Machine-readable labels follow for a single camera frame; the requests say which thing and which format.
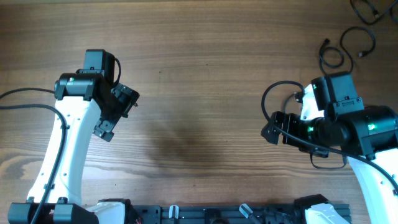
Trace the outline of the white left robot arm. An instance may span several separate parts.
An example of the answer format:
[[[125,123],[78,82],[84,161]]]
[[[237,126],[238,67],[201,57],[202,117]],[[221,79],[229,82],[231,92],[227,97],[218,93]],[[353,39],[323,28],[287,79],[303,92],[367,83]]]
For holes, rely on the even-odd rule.
[[[92,135],[109,142],[120,118],[140,94],[100,72],[64,73],[52,90],[54,106],[29,104],[55,113],[45,158],[24,203],[12,203],[9,223],[139,223],[128,199],[100,200],[84,208],[81,181]]]

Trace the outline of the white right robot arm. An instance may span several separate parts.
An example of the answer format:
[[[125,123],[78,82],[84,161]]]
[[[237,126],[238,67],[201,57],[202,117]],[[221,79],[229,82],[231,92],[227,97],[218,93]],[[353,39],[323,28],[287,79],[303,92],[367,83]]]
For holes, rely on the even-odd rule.
[[[295,93],[300,114],[262,112],[267,142],[296,147],[310,157],[342,156],[360,184],[372,223],[397,223],[397,113],[364,106],[349,73],[312,80]]]

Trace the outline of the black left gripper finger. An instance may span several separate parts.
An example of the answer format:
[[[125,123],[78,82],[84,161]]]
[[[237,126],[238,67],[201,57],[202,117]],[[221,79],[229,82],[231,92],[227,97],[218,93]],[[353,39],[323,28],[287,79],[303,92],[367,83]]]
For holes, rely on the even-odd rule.
[[[137,100],[139,99],[140,94],[121,83],[118,83],[117,86],[112,89],[111,93],[117,99],[116,108],[120,116],[127,118],[131,108],[137,107]]]
[[[104,141],[110,142],[114,136],[113,129],[117,122],[116,119],[99,119],[93,129],[93,134]]]

